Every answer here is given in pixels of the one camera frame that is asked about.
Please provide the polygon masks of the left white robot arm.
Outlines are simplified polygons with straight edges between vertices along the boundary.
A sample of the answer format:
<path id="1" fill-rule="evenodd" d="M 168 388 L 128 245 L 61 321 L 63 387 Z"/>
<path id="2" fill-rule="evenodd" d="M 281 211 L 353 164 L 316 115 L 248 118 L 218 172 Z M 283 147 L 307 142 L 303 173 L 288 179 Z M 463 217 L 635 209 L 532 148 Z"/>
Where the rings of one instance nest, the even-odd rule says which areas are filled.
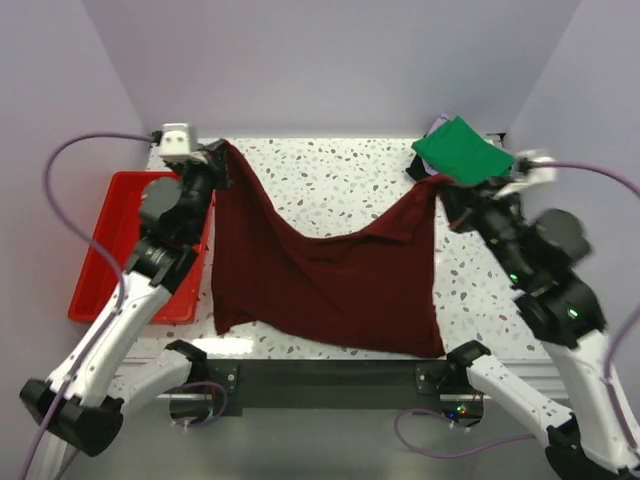
<path id="1" fill-rule="evenodd" d="M 115 269 L 114 292 L 67 359 L 47 379 L 30 379 L 20 391 L 40 427 L 90 457 L 114 441 L 129 411 L 166 391 L 208 383 L 206 353 L 181 340 L 167 345 L 140 375 L 114 376 L 199 259 L 214 193 L 231 185 L 227 147 L 225 140 L 199 145 L 170 163 L 172 175 L 146 185 L 139 239 L 125 264 L 90 243 Z"/>

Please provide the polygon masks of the dark red t shirt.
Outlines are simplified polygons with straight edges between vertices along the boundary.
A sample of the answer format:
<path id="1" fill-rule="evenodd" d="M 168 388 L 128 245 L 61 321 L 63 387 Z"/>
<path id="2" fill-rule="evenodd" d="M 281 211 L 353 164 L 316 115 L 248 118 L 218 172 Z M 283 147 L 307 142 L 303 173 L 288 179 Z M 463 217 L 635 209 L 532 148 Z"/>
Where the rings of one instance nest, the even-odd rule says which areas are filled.
<path id="1" fill-rule="evenodd" d="M 246 158 L 226 147 L 230 188 L 215 195 L 214 325 L 263 322 L 307 340 L 438 358 L 433 300 L 439 175 L 351 234 L 310 238 L 274 208 Z"/>

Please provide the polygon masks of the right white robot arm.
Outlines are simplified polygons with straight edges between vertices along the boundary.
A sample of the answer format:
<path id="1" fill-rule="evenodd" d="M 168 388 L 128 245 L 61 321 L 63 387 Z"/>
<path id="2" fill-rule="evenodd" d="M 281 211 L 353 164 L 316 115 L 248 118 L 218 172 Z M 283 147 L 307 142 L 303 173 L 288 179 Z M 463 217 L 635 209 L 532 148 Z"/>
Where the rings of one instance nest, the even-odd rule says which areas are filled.
<path id="1" fill-rule="evenodd" d="M 451 350 L 451 373 L 486 393 L 541 444 L 561 479 L 631 479 L 639 472 L 639 425 L 606 364 L 607 322 L 573 267 L 590 251 L 581 222 L 548 209 L 527 222 L 503 180 L 446 185 L 450 229 L 476 232 L 518 291 L 518 313 L 552 360 L 571 405 L 543 395 L 473 340 Z"/>

